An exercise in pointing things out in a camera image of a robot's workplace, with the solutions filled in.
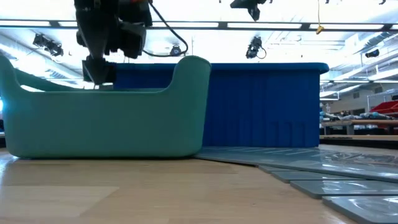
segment ceiling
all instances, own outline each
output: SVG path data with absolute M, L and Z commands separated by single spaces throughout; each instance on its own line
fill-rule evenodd
M 155 0 L 154 6 L 167 21 L 230 21 L 252 22 L 245 9 L 231 9 L 232 0 Z M 320 0 L 320 21 L 333 23 L 396 23 L 398 18 L 398 0 Z M 274 0 L 259 5 L 260 22 L 314 22 L 318 21 L 317 0 Z M 160 21 L 152 12 L 154 21 Z M 75 20 L 73 0 L 13 0 L 2 3 L 0 19 L 37 19 L 37 20 Z M 361 40 L 375 33 L 355 32 L 315 32 L 299 31 L 250 31 L 250 30 L 177 30 L 188 43 L 188 54 L 198 55 L 213 63 L 272 63 L 272 62 L 325 62 L 334 69 L 334 73 L 324 76 L 332 79 L 355 69 L 363 68 L 364 63 L 374 66 L 350 76 L 362 77 L 364 73 L 375 70 L 377 61 L 366 60 L 361 54 L 355 54 Z M 32 45 L 35 34 L 44 34 L 62 44 L 65 55 L 56 60 L 61 66 L 81 73 L 81 60 L 87 55 L 86 48 L 76 43 L 74 29 L 0 29 L 0 35 L 34 50 L 45 57 L 47 52 Z M 267 50 L 264 60 L 245 58 L 245 53 L 254 36 L 260 36 Z M 145 49 L 155 53 L 167 54 L 173 44 L 182 43 L 168 30 L 148 30 Z M 398 44 L 396 38 L 386 44 L 379 44 L 382 55 L 389 55 Z M 107 60 L 119 63 L 175 63 L 180 58 L 154 58 L 143 55 L 136 60 L 125 58 L 123 52 L 111 54 Z M 322 86 L 329 88 L 333 84 Z

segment wooden table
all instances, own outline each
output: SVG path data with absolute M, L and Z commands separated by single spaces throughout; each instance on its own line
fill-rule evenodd
M 333 126 L 346 126 L 347 135 L 354 135 L 354 125 L 385 125 L 388 127 L 389 134 L 394 134 L 394 127 L 398 127 L 398 120 L 346 120 L 346 121 L 329 121 L 322 122 L 322 126 L 325 129 L 325 135 L 328 134 L 328 127 Z

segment blue container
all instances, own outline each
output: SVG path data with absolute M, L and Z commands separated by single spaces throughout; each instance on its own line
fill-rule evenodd
M 173 70 L 119 64 L 114 88 L 165 88 Z M 203 145 L 318 146 L 319 80 L 327 71 L 324 63 L 213 64 Z

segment wooden surface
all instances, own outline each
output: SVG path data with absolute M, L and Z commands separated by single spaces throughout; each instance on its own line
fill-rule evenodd
M 3 151 L 0 172 L 1 224 L 353 223 L 255 167 L 18 160 Z
M 388 125 L 388 126 L 398 126 L 398 120 L 347 120 L 347 121 L 329 121 L 322 122 L 322 126 L 347 126 L 347 125 Z
M 352 139 L 352 140 L 373 140 L 373 141 L 397 141 L 397 145 L 398 145 L 398 136 L 397 135 L 376 136 L 376 135 L 333 134 L 333 135 L 320 136 L 320 139 Z

